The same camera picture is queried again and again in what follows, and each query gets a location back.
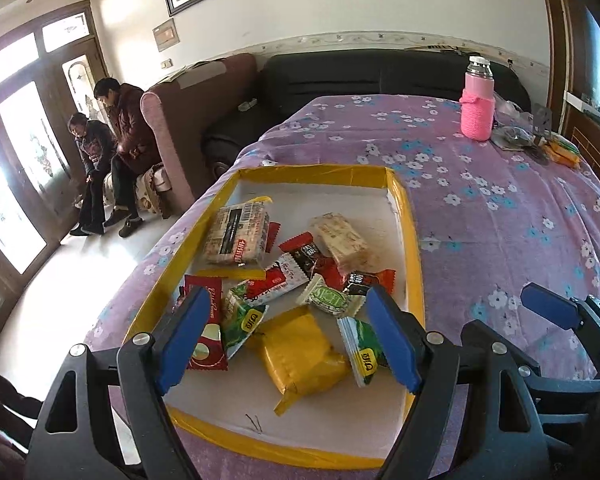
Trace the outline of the pink-sleeved water bottle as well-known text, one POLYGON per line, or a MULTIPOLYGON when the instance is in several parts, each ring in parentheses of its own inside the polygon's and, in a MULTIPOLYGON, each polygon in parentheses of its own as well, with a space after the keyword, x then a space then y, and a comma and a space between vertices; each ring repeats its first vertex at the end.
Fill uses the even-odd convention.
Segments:
POLYGON ((471 55, 460 96, 460 132, 474 141, 489 140, 494 110, 494 78, 490 62, 482 56, 471 55))

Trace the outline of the yellow-rimmed white tray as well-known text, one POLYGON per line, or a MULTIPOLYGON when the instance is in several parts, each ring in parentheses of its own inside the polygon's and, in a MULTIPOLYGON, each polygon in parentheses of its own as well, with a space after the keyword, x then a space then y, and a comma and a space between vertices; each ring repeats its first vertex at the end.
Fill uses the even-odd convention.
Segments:
MULTIPOLYGON (((411 205, 399 177, 379 166, 312 165, 243 169, 215 193, 161 272, 131 326, 150 332, 186 273, 206 275, 202 246, 216 212, 257 197, 270 201, 282 240, 314 229, 322 214, 340 214, 366 239, 378 270, 396 272, 393 299, 424 316, 422 271, 411 205)), ((279 413, 281 393, 268 374, 269 356, 344 351, 336 318, 301 301, 294 289, 250 308, 250 337, 222 372, 189 370, 166 394, 166 407, 186 443, 285 466, 359 470, 380 467, 400 432, 411 396, 386 370, 359 386, 346 367, 326 391, 300 396, 279 413)))

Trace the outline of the yellow wrapped snack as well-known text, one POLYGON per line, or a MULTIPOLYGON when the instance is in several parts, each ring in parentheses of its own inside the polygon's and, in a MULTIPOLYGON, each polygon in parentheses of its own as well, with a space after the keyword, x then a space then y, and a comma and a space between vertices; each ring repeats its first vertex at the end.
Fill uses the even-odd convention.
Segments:
POLYGON ((329 341, 308 306, 263 322, 247 341, 280 393, 274 408, 283 416, 300 399, 323 393, 347 377, 349 360, 329 341))

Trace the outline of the orange snack packet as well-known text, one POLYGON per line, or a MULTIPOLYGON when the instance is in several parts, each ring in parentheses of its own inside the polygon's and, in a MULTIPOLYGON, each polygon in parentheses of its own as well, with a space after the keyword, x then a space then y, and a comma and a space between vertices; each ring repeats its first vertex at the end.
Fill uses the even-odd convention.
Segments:
POLYGON ((551 133, 545 138, 541 148, 552 162, 571 169, 580 168, 581 153, 579 149, 563 136, 551 133))

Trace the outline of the red white candy packet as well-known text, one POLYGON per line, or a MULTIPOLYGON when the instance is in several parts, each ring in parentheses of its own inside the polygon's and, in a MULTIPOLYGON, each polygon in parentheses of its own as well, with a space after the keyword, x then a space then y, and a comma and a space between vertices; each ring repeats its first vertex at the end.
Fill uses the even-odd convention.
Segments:
POLYGON ((280 296, 292 292, 309 281, 306 272, 288 252, 281 254, 265 269, 263 280, 247 283, 245 302, 250 306, 262 306, 280 296))

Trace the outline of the beige nougat packet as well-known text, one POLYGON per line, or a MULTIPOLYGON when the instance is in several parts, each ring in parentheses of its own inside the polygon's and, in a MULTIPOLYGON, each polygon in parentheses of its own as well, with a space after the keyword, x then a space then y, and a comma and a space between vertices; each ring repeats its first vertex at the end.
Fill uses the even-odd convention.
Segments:
POLYGON ((334 258, 341 274, 377 268, 376 252, 342 214, 329 212, 315 217, 311 228, 334 258))

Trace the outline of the wooden side cabinet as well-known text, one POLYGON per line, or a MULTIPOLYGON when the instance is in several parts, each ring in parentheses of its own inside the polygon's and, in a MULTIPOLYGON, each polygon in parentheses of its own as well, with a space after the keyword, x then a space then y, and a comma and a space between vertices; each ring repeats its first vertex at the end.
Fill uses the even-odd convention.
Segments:
POLYGON ((566 91, 565 134, 600 180, 600 125, 588 114, 588 104, 566 91))

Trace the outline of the green white candy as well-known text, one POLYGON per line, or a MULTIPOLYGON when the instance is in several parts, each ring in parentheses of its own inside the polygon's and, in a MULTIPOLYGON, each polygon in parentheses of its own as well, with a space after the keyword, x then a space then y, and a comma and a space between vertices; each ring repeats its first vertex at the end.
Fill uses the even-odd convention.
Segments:
POLYGON ((321 274, 315 274, 298 296, 296 305, 312 306, 334 318, 345 318, 355 316, 364 302, 364 296, 340 292, 328 286, 321 274))

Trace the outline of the person in dark red jacket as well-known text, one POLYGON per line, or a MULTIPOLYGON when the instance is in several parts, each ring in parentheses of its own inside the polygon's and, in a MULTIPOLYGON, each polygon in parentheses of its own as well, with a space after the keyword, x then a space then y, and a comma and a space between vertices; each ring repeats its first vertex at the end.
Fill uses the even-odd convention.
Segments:
POLYGON ((161 157, 155 133, 140 110, 143 89, 132 84, 120 84, 117 79, 107 77, 96 82, 93 93, 105 107, 117 142, 111 159, 114 209, 105 226, 111 228, 122 222, 119 236, 127 238, 143 223, 136 206, 136 179, 160 164, 161 157))

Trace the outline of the person in patterned jacket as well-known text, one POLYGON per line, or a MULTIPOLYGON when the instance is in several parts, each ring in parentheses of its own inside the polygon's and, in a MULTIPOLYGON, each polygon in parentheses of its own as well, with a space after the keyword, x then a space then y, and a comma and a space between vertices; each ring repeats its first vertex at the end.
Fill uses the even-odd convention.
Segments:
POLYGON ((110 174, 111 159, 114 157, 114 136, 104 122, 88 119, 80 112, 69 118, 68 129, 73 135, 85 172, 79 221, 70 235, 102 235, 105 222, 102 184, 110 174))

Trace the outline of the green yellow snack packet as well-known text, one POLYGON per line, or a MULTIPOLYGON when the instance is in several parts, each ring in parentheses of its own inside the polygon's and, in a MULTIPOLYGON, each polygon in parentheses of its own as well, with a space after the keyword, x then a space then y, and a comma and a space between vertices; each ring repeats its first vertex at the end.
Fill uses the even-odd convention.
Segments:
POLYGON ((250 281, 243 281, 223 296, 221 328, 228 360, 234 358, 268 313, 267 304, 247 297, 249 284, 250 281))

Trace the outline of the black sofa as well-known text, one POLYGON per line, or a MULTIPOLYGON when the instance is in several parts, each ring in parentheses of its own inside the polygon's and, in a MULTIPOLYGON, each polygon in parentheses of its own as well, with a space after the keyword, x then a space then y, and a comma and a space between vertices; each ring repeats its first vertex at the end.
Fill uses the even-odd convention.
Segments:
POLYGON ((320 96, 414 94, 458 100, 469 55, 462 51, 341 50, 275 55, 250 84, 245 102, 208 127, 201 148, 212 177, 320 96))

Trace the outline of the purple floral tablecloth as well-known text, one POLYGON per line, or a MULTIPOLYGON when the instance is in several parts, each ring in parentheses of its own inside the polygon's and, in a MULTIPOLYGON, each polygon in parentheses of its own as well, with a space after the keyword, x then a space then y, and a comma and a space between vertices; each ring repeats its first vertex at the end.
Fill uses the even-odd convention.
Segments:
POLYGON ((520 303, 539 283, 600 298, 600 180, 588 166, 542 166, 460 133, 460 108, 421 96, 322 96, 244 148, 237 168, 359 164, 407 189, 424 274, 426 322, 457 336, 485 322, 545 374, 593 375, 576 336, 520 303))

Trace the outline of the red chocolate candy packet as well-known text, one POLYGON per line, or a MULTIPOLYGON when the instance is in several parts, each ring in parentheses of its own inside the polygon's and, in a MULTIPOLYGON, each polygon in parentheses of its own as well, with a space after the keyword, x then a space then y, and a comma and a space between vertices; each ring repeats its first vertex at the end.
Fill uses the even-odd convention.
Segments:
POLYGON ((184 297, 186 292, 190 292, 195 286, 207 289, 210 296, 210 316, 188 361, 187 368, 189 370, 227 370, 228 362, 221 330, 223 321, 222 280, 186 274, 184 285, 181 287, 181 296, 184 297))

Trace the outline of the newspaper print snack packet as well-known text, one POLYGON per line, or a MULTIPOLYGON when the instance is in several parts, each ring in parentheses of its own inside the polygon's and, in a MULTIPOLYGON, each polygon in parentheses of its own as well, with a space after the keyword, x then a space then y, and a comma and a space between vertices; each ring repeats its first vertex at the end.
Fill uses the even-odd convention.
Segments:
POLYGON ((212 266, 254 266, 265 254, 271 197, 260 196, 225 206, 216 214, 202 256, 212 266))

